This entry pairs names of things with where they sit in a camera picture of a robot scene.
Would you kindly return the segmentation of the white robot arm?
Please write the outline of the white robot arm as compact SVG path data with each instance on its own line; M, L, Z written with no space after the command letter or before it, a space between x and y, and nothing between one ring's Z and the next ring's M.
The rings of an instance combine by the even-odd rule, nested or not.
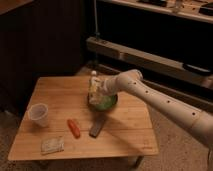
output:
M142 82L137 69L105 78L98 90L104 95L126 92L152 106L213 152L213 115L189 105Z

